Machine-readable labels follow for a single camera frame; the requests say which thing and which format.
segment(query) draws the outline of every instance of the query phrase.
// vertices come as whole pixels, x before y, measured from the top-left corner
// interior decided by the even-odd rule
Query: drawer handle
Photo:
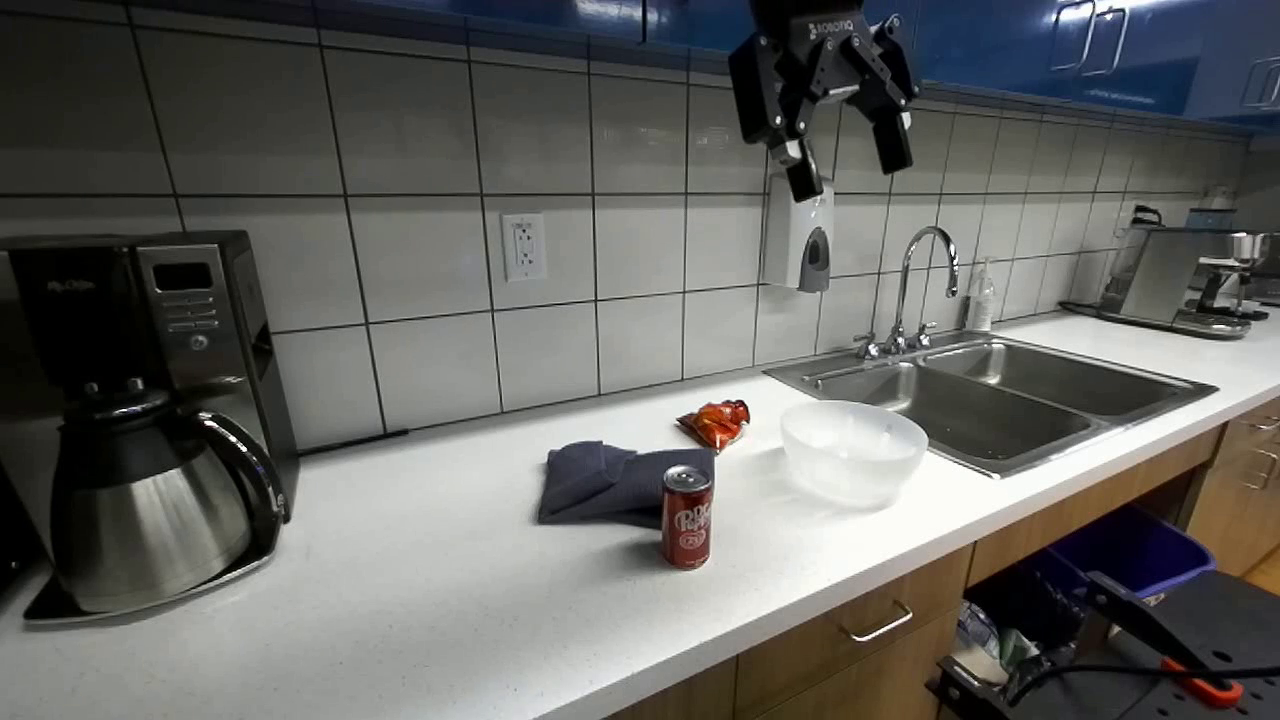
[[[916,618],[916,613],[906,599],[893,599],[893,606],[896,606],[896,618],[888,618],[888,622],[880,622],[872,633],[849,633],[849,638],[854,642],[875,642],[880,634],[888,634],[888,633],[896,633],[896,629]]]

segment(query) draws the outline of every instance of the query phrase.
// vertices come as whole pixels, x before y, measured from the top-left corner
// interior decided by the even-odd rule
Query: soap dispenser
[[[770,177],[763,214],[763,283],[789,290],[826,290],[833,280],[833,209],[835,190],[826,183],[811,198],[794,198],[789,177]]]

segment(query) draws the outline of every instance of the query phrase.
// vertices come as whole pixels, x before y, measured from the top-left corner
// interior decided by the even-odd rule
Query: black appliance
[[[246,230],[0,239],[0,462],[52,562],[67,420],[124,412],[141,391],[246,429],[290,519],[297,444]]]

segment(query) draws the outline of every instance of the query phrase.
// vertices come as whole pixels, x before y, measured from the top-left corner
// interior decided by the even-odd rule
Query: orange object
[[[1190,668],[1168,657],[1161,659],[1161,668],[1176,675],[1176,682],[1185,682],[1208,708],[1237,708],[1243,700],[1242,682],[1217,688],[1203,675],[1185,675]]]
[[[743,433],[749,420],[753,420],[753,409],[743,400],[719,400],[719,404],[705,404],[699,412],[679,416],[679,429],[698,444],[719,453]]]

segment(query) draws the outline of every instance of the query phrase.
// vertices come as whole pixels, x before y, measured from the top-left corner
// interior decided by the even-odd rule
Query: coffee pot handle
[[[230,462],[246,509],[253,545],[259,551],[274,551],[285,525],[285,496],[274,456],[232,420],[218,412],[195,412],[195,433],[208,441],[211,456]]]

